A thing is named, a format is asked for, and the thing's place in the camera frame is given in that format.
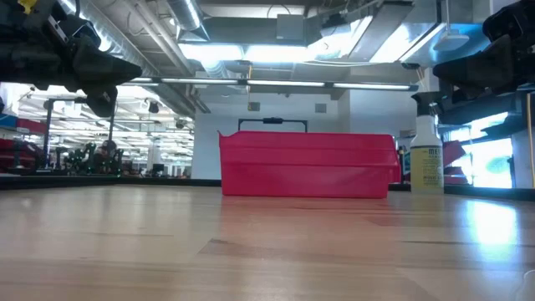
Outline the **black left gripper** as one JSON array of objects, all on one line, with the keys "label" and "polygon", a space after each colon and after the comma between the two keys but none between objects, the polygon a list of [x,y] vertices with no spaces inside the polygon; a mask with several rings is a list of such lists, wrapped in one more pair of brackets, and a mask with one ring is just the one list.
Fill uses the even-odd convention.
[{"label": "black left gripper", "polygon": [[99,117],[115,110],[116,85],[140,77],[142,69],[102,52],[101,38],[92,22],[80,17],[80,2],[68,14],[58,1],[28,3],[28,35],[40,47],[38,57],[48,60],[65,88],[86,94],[86,103]]}]

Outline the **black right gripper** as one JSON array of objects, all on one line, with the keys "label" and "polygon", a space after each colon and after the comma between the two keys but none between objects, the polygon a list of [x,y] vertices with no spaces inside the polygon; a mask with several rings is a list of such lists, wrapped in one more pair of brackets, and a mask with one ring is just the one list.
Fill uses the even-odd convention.
[{"label": "black right gripper", "polygon": [[464,93],[516,90],[534,82],[534,1],[509,4],[488,17],[484,50],[436,65],[433,74]]}]

